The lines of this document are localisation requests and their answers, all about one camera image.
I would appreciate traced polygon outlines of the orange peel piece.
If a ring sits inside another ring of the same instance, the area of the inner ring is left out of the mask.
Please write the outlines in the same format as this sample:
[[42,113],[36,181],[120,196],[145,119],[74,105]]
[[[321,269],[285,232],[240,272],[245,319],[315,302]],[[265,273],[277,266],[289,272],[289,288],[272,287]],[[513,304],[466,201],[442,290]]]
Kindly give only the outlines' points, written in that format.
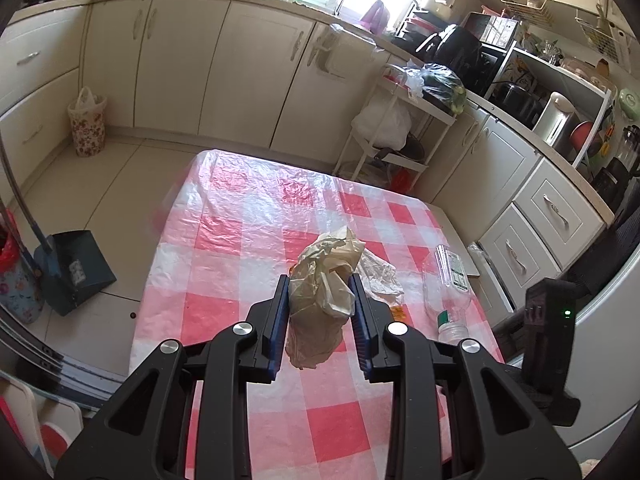
[[403,307],[391,307],[393,318],[396,322],[407,322],[407,317]]

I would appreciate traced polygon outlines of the white paper tissue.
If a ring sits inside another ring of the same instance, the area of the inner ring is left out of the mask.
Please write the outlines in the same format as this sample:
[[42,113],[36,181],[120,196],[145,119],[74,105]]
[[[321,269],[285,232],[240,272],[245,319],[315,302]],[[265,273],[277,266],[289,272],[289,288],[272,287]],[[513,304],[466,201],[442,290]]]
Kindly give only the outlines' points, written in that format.
[[398,281],[396,268],[368,248],[363,249],[357,273],[364,291],[374,300],[385,302],[389,307],[404,304],[405,291]]

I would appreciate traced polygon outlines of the beige plastic bag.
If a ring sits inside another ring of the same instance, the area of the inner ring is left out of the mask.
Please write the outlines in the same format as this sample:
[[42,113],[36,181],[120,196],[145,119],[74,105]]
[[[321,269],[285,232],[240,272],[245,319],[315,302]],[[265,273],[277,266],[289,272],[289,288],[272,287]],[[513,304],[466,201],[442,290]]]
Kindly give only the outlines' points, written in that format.
[[298,256],[288,285],[285,351],[303,370],[326,362],[343,341],[343,326],[355,312],[348,280],[364,243],[347,227],[320,234]]

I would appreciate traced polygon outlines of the white refrigerator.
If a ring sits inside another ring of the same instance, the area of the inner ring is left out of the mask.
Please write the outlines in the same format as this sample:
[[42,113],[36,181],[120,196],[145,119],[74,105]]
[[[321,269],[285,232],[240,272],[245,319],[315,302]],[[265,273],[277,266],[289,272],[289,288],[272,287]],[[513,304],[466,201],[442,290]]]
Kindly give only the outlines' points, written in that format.
[[578,287],[565,390],[580,410],[558,427],[578,460],[602,460],[639,423],[638,240],[593,246],[561,280]]

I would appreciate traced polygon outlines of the clear plastic bottle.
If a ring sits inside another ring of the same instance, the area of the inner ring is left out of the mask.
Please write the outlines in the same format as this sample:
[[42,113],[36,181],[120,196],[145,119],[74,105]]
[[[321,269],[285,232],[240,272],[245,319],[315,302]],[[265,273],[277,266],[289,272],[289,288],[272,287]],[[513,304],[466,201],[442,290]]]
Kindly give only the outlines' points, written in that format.
[[437,340],[456,346],[469,338],[466,311],[472,304],[471,287],[461,258],[440,244],[423,268],[423,293],[427,315],[436,323]]

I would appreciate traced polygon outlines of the black blender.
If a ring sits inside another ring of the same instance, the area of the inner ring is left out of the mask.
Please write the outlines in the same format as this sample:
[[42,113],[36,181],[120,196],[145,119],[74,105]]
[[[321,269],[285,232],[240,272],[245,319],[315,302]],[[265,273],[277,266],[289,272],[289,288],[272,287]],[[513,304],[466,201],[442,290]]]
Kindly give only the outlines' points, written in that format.
[[593,188],[613,212],[623,201],[629,181],[639,175],[639,127],[623,128],[617,151],[593,180]]

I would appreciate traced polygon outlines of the red bowl on shelf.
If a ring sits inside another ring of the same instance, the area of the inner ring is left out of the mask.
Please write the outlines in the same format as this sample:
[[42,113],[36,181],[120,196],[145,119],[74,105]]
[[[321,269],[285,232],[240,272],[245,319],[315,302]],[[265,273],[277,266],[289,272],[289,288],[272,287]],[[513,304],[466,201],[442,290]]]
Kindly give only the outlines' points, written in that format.
[[593,122],[581,122],[570,135],[570,144],[572,144],[576,154],[582,149],[585,140],[590,135],[592,126]]

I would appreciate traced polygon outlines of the white electric kettle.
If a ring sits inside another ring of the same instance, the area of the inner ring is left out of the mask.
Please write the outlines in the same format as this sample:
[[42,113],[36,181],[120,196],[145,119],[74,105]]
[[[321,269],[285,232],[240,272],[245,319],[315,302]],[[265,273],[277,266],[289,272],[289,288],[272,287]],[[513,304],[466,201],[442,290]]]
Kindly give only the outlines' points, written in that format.
[[577,113],[574,105],[560,92],[552,92],[533,133],[552,148],[560,148],[575,128]]

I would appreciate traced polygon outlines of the dark teal dustpan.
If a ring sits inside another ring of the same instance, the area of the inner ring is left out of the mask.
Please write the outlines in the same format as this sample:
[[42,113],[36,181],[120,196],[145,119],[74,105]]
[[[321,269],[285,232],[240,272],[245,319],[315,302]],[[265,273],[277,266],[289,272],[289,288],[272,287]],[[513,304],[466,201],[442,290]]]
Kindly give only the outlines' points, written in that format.
[[34,252],[47,304],[66,316],[117,281],[89,230],[56,233]]

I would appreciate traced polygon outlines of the floral fabric bag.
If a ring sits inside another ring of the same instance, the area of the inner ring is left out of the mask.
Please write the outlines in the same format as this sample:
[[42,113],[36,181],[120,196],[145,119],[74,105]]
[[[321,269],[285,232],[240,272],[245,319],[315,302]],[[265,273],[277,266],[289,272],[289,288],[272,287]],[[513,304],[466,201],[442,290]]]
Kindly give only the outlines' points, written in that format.
[[44,301],[37,281],[20,254],[1,263],[1,304],[23,324],[32,324]]

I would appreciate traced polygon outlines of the black cooking pot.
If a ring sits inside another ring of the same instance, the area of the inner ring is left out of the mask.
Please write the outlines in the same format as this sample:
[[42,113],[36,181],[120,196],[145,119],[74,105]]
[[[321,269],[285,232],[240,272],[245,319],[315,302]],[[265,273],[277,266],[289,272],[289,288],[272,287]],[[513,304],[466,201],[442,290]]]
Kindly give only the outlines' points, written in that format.
[[536,96],[510,81],[496,83],[490,102],[529,129],[534,128],[542,113]]

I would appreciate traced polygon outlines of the white metal trolley rack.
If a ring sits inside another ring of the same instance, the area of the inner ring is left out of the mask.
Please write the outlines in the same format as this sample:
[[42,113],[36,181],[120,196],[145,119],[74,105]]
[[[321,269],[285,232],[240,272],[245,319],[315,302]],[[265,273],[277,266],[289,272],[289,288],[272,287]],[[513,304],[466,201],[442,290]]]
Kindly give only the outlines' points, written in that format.
[[[350,123],[350,131],[333,173],[343,171],[345,156],[352,144],[360,149],[355,167],[348,176],[355,181],[368,160],[396,166],[422,176],[449,130],[456,124],[466,103],[461,79],[450,68],[434,63],[422,67],[387,63]],[[431,122],[442,125],[432,148],[419,159],[401,153],[410,136],[420,140]]]

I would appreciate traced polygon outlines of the white plastic bag on trolley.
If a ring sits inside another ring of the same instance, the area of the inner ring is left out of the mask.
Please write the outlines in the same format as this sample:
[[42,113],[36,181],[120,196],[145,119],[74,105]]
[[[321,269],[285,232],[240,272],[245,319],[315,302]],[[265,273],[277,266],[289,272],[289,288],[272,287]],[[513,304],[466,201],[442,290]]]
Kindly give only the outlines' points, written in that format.
[[401,101],[390,106],[392,96],[388,93],[376,92],[352,120],[352,128],[358,131],[363,139],[370,141],[374,134],[374,145],[377,148],[390,148],[400,151],[406,144],[412,120],[408,108]]

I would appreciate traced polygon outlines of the dark bag of vegetables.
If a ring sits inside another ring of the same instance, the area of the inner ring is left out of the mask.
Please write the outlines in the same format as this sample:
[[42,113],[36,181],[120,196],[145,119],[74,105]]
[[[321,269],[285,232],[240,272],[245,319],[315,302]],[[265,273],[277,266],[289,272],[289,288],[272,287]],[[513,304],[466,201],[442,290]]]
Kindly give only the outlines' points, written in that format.
[[460,78],[450,68],[427,63],[420,69],[422,98],[450,116],[457,117],[466,103],[466,89]]

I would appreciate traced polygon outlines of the black air fryer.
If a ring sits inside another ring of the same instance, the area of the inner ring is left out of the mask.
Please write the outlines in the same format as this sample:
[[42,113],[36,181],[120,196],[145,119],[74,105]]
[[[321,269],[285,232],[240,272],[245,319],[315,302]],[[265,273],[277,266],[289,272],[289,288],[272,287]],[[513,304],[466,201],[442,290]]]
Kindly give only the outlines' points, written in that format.
[[416,56],[425,63],[448,67],[468,90],[478,92],[480,40],[462,26],[451,24],[426,38],[416,48]]

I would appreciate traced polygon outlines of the purple bottle by sink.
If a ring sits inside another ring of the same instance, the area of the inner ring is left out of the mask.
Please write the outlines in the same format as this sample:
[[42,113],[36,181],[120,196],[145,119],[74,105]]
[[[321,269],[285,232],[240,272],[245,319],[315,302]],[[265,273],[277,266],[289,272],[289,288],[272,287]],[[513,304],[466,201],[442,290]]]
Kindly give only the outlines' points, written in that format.
[[376,0],[366,14],[360,18],[359,24],[373,35],[382,35],[390,19],[390,11],[382,0]]

